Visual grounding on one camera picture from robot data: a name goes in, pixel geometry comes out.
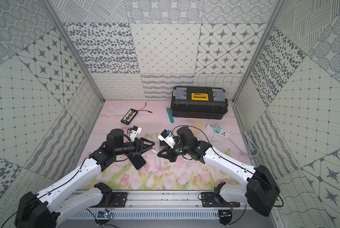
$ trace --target pink floral mat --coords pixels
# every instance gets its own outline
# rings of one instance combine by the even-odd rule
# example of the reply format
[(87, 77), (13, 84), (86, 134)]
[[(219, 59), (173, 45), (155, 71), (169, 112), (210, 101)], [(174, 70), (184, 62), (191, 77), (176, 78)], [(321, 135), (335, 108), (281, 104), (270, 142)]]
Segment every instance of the pink floral mat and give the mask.
[[(230, 138), (240, 149), (246, 151), (231, 104), (222, 120), (174, 117), (174, 123), (171, 124), (166, 112), (166, 108), (170, 107), (170, 101), (147, 101), (145, 110), (153, 113), (139, 112), (129, 126), (120, 122), (129, 109), (138, 110), (144, 105), (144, 101), (106, 101), (78, 164), (81, 164), (89, 154), (99, 148), (112, 129), (121, 128), (127, 132), (127, 129), (134, 125), (142, 128), (142, 132), (137, 137), (144, 137), (156, 143), (154, 146), (156, 152), (160, 151), (157, 136), (164, 129), (172, 130), (178, 125), (195, 126), (204, 131), (209, 140), (212, 140), (212, 132), (206, 129), (208, 123), (222, 125), (222, 129), (226, 132), (229, 128)], [(199, 130), (192, 129), (192, 131), (198, 139), (206, 141)], [(248, 156), (242, 154), (230, 140), (214, 135), (212, 144), (228, 156), (250, 164)], [(222, 181), (239, 184), (215, 167), (198, 161), (188, 161), (182, 157), (178, 157), (176, 162), (170, 163), (168, 160), (157, 157), (154, 151), (150, 150), (143, 154), (147, 162), (144, 168), (136, 170), (128, 159), (123, 162), (115, 162), (102, 173), (87, 181), (81, 186), (81, 189), (90, 189), (98, 182), (104, 182), (113, 189), (138, 190), (212, 190)], [(124, 155), (117, 156), (117, 160), (125, 158), (127, 157)]]

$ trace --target circuit board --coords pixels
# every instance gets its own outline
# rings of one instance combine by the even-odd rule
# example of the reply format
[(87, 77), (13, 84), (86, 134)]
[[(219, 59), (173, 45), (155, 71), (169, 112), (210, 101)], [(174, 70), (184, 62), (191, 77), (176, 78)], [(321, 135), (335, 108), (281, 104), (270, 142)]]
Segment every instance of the circuit board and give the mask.
[(138, 111), (134, 109), (130, 109), (127, 114), (122, 118), (121, 122), (125, 125), (129, 125), (134, 117), (137, 115)]

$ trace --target teal plastic object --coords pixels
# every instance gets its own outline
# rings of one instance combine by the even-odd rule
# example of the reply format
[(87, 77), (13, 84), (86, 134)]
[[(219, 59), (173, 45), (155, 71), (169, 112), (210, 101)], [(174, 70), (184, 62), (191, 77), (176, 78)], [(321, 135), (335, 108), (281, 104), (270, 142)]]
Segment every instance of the teal plastic object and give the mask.
[(215, 132), (221, 133), (221, 130), (222, 130), (222, 128), (220, 126), (217, 126)]
[(169, 108), (166, 108), (166, 112), (169, 116), (169, 119), (170, 119), (170, 123), (174, 123), (174, 119), (172, 118), (172, 113), (171, 113), (171, 110)]

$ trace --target toolbox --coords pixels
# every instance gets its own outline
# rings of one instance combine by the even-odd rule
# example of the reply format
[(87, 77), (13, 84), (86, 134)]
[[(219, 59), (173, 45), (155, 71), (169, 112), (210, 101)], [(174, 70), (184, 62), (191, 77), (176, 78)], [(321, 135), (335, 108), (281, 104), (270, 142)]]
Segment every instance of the toolbox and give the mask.
[(226, 95), (222, 88), (175, 86), (170, 107), (172, 116), (220, 120), (228, 112)]

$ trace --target white power strip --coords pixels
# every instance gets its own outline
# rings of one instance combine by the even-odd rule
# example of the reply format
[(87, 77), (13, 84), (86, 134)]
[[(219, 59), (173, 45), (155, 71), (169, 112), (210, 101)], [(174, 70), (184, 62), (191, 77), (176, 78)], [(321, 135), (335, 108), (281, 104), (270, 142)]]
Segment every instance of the white power strip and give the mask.
[(223, 129), (221, 129), (221, 132), (216, 132), (216, 126), (214, 124), (208, 124), (207, 125), (207, 129), (214, 132), (215, 135), (220, 135), (222, 136), (223, 138), (228, 138), (229, 137), (229, 133), (228, 132), (225, 132)]

